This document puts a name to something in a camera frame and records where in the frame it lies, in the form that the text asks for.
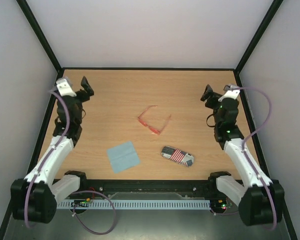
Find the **flag pattern glasses case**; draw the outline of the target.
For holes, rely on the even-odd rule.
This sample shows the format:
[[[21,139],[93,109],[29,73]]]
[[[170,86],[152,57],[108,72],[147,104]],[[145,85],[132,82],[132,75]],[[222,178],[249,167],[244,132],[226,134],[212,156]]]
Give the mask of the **flag pattern glasses case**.
[[[195,161],[192,154],[171,146],[164,146],[161,150],[161,156],[186,167],[191,167]]]

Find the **pink translucent sunglasses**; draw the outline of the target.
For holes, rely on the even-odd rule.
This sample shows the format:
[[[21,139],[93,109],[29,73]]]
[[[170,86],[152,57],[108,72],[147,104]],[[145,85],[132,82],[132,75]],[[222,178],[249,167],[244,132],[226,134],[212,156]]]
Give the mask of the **pink translucent sunglasses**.
[[[157,105],[147,106],[137,117],[137,121],[152,134],[160,136],[168,126],[172,115],[164,116],[162,113],[156,110]]]

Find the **light blue cleaning cloth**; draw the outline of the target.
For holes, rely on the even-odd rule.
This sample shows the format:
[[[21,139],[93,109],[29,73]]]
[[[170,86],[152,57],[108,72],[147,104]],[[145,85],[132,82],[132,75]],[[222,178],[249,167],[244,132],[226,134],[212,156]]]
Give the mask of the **light blue cleaning cloth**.
[[[140,159],[131,141],[109,148],[106,153],[115,174],[140,164]]]

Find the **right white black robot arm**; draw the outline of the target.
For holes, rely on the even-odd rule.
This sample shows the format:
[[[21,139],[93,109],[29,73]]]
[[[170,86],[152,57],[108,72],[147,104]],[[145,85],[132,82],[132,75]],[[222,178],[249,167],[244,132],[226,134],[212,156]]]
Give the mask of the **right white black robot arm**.
[[[260,128],[244,136],[237,126],[238,96],[243,88],[228,84],[223,90],[224,94],[219,94],[207,85],[200,100],[212,110],[214,138],[232,160],[242,183],[228,172],[213,172],[208,191],[214,196],[225,194],[237,206],[246,226],[270,225],[272,231],[282,220],[284,188],[278,180],[270,179],[263,172],[247,147],[248,139]]]

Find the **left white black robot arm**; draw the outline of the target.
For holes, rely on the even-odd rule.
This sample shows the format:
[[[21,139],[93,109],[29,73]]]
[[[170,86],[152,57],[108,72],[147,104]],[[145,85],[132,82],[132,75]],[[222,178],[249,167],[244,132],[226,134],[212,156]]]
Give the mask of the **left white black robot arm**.
[[[57,99],[57,117],[50,144],[36,166],[10,187],[12,216],[30,222],[47,224],[53,219],[57,206],[73,192],[84,187],[86,174],[68,171],[54,182],[62,163],[77,145],[83,122],[83,103],[90,100],[94,90],[82,77],[81,89],[74,91],[67,77],[59,78],[50,93]]]

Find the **right green circuit board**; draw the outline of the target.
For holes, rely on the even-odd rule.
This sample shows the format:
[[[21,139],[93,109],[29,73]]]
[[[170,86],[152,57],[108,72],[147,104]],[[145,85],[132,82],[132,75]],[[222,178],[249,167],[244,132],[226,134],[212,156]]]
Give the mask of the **right green circuit board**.
[[[214,212],[223,213],[224,211],[226,211],[227,209],[232,208],[232,207],[233,207],[233,202],[229,198],[213,200],[210,203],[210,208]]]

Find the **left black circuit board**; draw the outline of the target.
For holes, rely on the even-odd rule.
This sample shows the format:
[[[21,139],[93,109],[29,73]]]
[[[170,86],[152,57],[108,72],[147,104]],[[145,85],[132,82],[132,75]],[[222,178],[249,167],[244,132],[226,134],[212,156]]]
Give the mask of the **left black circuit board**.
[[[93,203],[92,198],[86,199],[73,199],[69,205],[70,208],[88,208]]]

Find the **black frame post left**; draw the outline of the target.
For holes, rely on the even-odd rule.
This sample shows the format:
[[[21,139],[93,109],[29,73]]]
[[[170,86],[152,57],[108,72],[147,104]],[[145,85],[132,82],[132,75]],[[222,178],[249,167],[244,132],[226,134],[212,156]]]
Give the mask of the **black frame post left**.
[[[42,48],[44,49],[45,53],[47,54],[50,62],[52,63],[54,69],[59,73],[63,70],[61,67],[53,49],[51,48],[40,24],[38,23],[31,7],[29,6],[26,0],[16,0],[19,8],[21,9],[23,15],[27,19],[29,25],[31,26],[33,32],[35,33],[37,39],[39,40]]]

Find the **black frame post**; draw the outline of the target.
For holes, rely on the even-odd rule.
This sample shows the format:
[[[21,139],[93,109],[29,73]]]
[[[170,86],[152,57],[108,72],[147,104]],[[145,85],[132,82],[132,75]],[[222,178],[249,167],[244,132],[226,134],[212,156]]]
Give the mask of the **black frame post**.
[[[33,32],[35,33],[37,39],[39,40],[42,48],[44,49],[45,53],[47,54],[50,62],[52,63],[54,69],[59,73],[63,70],[61,67],[53,49],[51,48],[40,24],[38,23],[31,7],[29,6],[26,0],[16,0],[19,8],[21,9],[23,15],[27,19],[29,25],[31,26]]]
[[[262,36],[264,35],[265,31],[267,30],[268,26],[272,22],[274,16],[276,15],[277,11],[279,10],[283,2],[284,0],[272,1],[270,7],[268,8],[266,14],[264,15],[261,23],[259,24],[256,32],[254,33],[251,41],[249,42],[246,50],[244,51],[240,61],[238,62],[235,68],[235,72],[237,75],[240,74],[240,72],[245,67],[250,56],[252,55],[253,51],[255,50],[256,46],[258,45],[259,41],[261,40]]]

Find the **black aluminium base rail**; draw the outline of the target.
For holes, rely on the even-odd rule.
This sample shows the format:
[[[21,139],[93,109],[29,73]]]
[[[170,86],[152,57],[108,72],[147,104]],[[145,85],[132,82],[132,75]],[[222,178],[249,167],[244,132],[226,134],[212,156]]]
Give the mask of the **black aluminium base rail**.
[[[105,195],[115,193],[176,193],[190,198],[213,198],[218,194],[208,180],[102,180],[88,179],[86,188]]]

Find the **black frame post right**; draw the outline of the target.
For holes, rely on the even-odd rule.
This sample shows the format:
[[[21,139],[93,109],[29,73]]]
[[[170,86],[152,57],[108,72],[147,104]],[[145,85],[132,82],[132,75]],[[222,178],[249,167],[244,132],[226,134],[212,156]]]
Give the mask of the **black frame post right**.
[[[272,22],[274,16],[276,15],[277,11],[279,10],[283,2],[284,0],[272,1],[270,7],[268,8],[266,14],[264,15],[261,23],[259,24],[256,32],[254,33],[251,41],[249,42],[246,50],[244,51],[240,61],[238,62],[235,68],[235,72],[237,75],[240,74],[240,72],[245,67],[250,56],[252,55],[253,51],[255,50],[256,46],[258,45],[259,41],[261,40],[262,36],[264,35],[265,31],[267,30],[268,26]]]

